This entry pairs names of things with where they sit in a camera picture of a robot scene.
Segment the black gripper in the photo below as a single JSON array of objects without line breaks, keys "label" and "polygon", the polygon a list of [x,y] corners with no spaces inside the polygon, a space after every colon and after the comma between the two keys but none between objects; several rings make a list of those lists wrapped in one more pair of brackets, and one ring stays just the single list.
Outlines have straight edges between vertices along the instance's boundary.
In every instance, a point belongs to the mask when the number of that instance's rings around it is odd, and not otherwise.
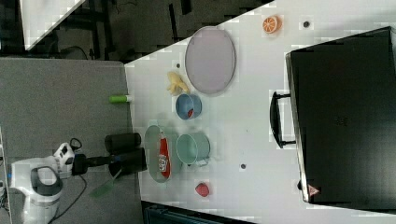
[{"label": "black gripper", "polygon": [[90,167],[109,165],[119,161],[120,159],[117,156],[100,156],[88,158],[84,154],[77,154],[74,158],[72,166],[72,175],[84,175],[88,172]]}]

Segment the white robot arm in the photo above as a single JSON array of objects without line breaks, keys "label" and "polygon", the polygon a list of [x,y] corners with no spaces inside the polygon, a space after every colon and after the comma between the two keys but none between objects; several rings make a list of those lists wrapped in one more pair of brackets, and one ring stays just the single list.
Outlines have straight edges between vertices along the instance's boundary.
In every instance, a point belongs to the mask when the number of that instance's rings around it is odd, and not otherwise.
[{"label": "white robot arm", "polygon": [[84,175],[91,167],[119,162],[118,156],[91,157],[76,154],[77,146],[62,143],[48,157],[14,161],[10,184],[24,195],[22,224],[50,224],[56,217],[64,191],[64,180]]}]

